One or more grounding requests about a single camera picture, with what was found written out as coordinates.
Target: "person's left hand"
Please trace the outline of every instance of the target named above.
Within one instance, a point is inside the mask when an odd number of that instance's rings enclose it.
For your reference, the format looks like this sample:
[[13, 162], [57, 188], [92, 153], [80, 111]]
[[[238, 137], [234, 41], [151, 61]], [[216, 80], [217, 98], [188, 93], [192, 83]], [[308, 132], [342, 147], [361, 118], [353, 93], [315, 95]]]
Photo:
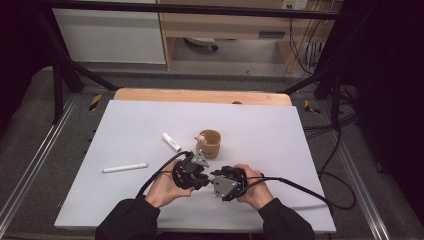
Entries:
[[[175, 164], [179, 161], [181, 160], [177, 159], [172, 161], [163, 171], [172, 171]], [[153, 182], [145, 200], [153, 207], [160, 208], [168, 205], [179, 197], [190, 197], [193, 190], [194, 188], [184, 190], [177, 187], [172, 179], [171, 173], [161, 173]]]

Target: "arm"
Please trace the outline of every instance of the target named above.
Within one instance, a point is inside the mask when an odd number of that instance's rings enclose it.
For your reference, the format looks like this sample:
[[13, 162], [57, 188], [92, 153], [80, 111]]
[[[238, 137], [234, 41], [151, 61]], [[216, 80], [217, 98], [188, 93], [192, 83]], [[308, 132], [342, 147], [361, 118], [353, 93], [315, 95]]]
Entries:
[[[253, 171], [248, 165], [238, 164], [235, 168], [243, 169], [248, 184], [261, 177], [259, 171]], [[292, 209], [284, 206], [278, 198], [274, 198], [265, 182], [250, 188], [239, 202], [248, 203], [264, 220], [264, 237], [267, 240], [315, 239], [311, 225]]]
[[177, 187], [171, 173], [175, 164], [171, 162], [150, 187], [146, 197], [126, 199], [119, 202], [105, 220], [96, 228], [96, 240], [156, 239], [157, 218], [160, 207], [168, 205], [179, 197], [189, 197], [193, 188], [183, 190]]

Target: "white chalk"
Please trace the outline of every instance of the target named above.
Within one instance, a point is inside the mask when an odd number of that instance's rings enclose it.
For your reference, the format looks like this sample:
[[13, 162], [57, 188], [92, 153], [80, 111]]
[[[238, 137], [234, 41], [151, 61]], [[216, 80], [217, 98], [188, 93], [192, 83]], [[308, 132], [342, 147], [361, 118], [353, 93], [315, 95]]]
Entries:
[[162, 139], [168, 143], [169, 146], [171, 146], [176, 152], [181, 151], [181, 147], [180, 145], [178, 145], [178, 143], [171, 138], [171, 136], [169, 136], [168, 133], [163, 133], [162, 134]]
[[149, 166], [148, 163], [140, 163], [140, 164], [128, 165], [128, 166], [122, 166], [122, 167], [105, 168], [103, 169], [103, 173], [121, 172], [121, 171], [127, 171], [127, 170], [147, 168], [148, 166]]

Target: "white tabletop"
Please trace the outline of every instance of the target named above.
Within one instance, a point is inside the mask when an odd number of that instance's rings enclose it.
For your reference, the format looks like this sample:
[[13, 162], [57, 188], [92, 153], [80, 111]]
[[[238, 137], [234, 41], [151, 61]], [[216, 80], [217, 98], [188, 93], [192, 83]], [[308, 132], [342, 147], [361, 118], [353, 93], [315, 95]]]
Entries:
[[[167, 132], [185, 151], [204, 129], [221, 133], [221, 150], [204, 173], [247, 163], [268, 177], [283, 177], [323, 195], [295, 107], [112, 100], [62, 206], [55, 226], [97, 227], [122, 199], [175, 155], [161, 135]], [[148, 168], [102, 173], [104, 168], [149, 163]], [[327, 206], [280, 182], [267, 182], [283, 204], [296, 210], [316, 233], [335, 232]], [[159, 230], [260, 232], [262, 219], [245, 203], [222, 202], [213, 186], [161, 208]]]

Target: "white cabinet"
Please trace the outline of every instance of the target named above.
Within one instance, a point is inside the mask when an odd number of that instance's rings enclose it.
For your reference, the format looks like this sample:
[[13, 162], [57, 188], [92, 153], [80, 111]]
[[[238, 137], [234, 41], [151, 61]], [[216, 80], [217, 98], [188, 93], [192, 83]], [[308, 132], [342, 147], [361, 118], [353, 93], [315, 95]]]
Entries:
[[54, 13], [75, 61], [165, 64], [157, 13], [73, 9], [54, 9]]

